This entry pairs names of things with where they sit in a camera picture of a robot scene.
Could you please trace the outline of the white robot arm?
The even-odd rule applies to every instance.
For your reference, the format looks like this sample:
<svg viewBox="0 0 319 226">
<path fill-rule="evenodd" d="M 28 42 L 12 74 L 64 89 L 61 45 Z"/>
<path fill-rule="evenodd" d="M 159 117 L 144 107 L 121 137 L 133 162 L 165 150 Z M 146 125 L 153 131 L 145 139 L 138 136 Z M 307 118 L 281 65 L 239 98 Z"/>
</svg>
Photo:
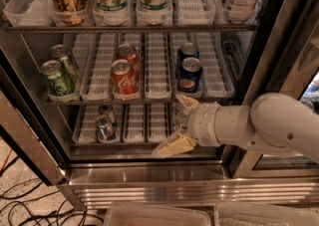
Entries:
<svg viewBox="0 0 319 226">
<path fill-rule="evenodd" d="M 167 158 L 197 145 L 235 145 L 276 156 L 301 153 L 319 162 L 319 115 L 295 99 L 276 93 L 258 97 L 250 106 L 201 104 L 177 97 L 186 111 L 184 129 L 174 132 L 153 151 Z"/>
</svg>

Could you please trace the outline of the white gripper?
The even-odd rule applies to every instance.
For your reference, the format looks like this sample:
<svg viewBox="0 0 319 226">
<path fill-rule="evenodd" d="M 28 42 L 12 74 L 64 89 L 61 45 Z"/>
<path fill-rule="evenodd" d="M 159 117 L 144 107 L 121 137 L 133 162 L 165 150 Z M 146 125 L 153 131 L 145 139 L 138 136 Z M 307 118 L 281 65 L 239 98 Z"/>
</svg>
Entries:
<svg viewBox="0 0 319 226">
<path fill-rule="evenodd" d="M 219 147 L 214 130 L 215 119 L 220 105 L 200 104 L 194 98 L 177 94 L 175 96 L 181 106 L 189 113 L 187 118 L 187 133 L 174 132 L 162 141 L 152 152 L 154 158 L 168 158 L 193 150 L 196 144 L 200 146 Z"/>
</svg>

